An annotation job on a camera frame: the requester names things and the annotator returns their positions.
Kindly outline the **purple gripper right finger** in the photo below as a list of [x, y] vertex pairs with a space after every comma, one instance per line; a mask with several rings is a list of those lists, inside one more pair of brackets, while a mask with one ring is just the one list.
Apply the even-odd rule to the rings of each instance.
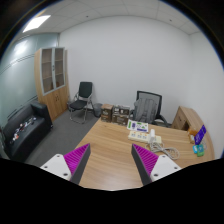
[[143, 185], [148, 185], [180, 170], [180, 167], [168, 156], [158, 156], [139, 145], [133, 144], [131, 153]]

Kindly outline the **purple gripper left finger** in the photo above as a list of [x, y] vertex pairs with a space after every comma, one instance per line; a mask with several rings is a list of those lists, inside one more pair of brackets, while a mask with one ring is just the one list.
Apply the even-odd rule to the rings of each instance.
[[79, 184], [90, 153], [90, 144], [85, 144], [65, 155], [54, 155], [41, 166], [41, 169], [75, 184]]

